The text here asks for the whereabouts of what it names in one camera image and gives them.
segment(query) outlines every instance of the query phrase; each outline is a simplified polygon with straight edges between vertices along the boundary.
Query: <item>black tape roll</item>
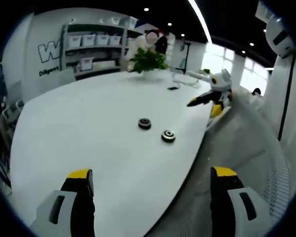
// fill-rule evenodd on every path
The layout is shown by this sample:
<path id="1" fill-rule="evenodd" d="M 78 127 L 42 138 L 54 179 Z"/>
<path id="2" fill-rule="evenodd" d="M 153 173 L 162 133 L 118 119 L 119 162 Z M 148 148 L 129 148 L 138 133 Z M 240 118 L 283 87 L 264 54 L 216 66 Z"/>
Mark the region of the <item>black tape roll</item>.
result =
<path id="1" fill-rule="evenodd" d="M 151 122 L 148 118 L 141 118 L 139 121 L 138 121 L 138 126 L 141 128 L 141 129 L 144 129 L 144 130 L 148 130 L 151 128 Z"/>
<path id="2" fill-rule="evenodd" d="M 176 136 L 174 134 L 174 132 L 170 131 L 170 130 L 165 130 L 162 134 L 161 134 L 161 139 L 164 142 L 167 143 L 171 143 L 174 142 L 174 140 L 176 139 Z"/>

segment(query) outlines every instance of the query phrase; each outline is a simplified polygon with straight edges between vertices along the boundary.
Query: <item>green plant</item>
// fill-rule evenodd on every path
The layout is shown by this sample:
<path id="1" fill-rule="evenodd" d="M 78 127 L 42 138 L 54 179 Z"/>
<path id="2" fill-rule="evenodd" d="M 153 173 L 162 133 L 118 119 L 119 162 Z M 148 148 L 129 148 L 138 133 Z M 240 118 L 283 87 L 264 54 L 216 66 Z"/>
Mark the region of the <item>green plant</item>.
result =
<path id="1" fill-rule="evenodd" d="M 203 70 L 205 73 L 207 73 L 207 74 L 210 74 L 211 73 L 211 70 L 209 70 L 209 69 L 204 69 Z"/>
<path id="2" fill-rule="evenodd" d="M 150 50 L 139 48 L 134 58 L 130 61 L 134 62 L 133 72 L 141 73 L 142 71 L 152 71 L 153 69 L 164 70 L 169 66 L 165 63 L 165 55 Z"/>

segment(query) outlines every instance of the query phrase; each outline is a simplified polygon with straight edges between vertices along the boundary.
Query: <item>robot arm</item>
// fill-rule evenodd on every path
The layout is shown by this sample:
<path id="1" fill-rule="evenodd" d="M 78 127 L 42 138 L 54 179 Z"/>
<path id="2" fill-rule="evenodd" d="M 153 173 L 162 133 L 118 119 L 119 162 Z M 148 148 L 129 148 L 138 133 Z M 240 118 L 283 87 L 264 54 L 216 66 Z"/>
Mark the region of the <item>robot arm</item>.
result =
<path id="1" fill-rule="evenodd" d="M 191 77 L 194 77 L 194 78 L 206 81 L 208 83 L 211 83 L 211 79 L 210 79 L 209 75 L 201 75 L 199 73 L 195 73 L 195 72 L 192 72 L 192 71 L 187 71 L 186 74 L 191 76 Z"/>
<path id="2" fill-rule="evenodd" d="M 209 76 L 201 75 L 195 72 L 188 71 L 187 74 L 191 77 L 208 82 L 211 85 L 211 90 L 196 98 L 193 98 L 188 107 L 199 104 L 207 104 L 209 101 L 214 102 L 211 117 L 214 118 L 220 115 L 223 109 L 228 106 L 232 99 L 231 79 L 229 72 L 224 69 L 221 73 L 210 74 Z"/>

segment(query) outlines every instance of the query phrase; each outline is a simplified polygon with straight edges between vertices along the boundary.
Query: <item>window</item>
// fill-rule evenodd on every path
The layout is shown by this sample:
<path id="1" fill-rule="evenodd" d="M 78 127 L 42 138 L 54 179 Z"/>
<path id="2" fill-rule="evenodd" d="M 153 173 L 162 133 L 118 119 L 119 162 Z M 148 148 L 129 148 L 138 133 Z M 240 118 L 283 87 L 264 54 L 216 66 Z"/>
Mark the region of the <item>window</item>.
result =
<path id="1" fill-rule="evenodd" d="M 220 73 L 222 69 L 227 69 L 231 74 L 234 51 L 219 45 L 206 45 L 201 69 L 210 69 L 211 73 Z"/>
<path id="2" fill-rule="evenodd" d="M 246 58 L 245 68 L 243 70 L 240 85 L 250 92 L 255 88 L 261 90 L 261 95 L 264 95 L 268 79 L 268 72 L 260 64 Z"/>

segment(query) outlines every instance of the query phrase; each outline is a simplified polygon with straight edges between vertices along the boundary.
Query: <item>ceiling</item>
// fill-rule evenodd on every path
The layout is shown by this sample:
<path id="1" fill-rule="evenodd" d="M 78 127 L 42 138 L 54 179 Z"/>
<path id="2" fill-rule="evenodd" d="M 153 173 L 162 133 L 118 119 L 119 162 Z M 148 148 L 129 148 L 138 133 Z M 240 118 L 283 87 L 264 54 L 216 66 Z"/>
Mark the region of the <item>ceiling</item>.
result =
<path id="1" fill-rule="evenodd" d="M 77 4 L 74 1 L 54 1 L 52 6 L 38 3 L 32 7 L 23 6 L 23 14 L 25 11 L 44 12 L 66 7 L 101 8 L 134 16 L 174 33 L 179 39 L 184 33 L 187 40 L 207 42 L 202 25 L 188 0 L 86 2 Z M 263 32 L 266 24 L 255 17 L 258 0 L 196 0 L 196 2 L 205 18 L 214 44 L 230 48 L 243 57 L 250 57 L 265 67 L 274 66 L 276 55 L 268 46 Z"/>

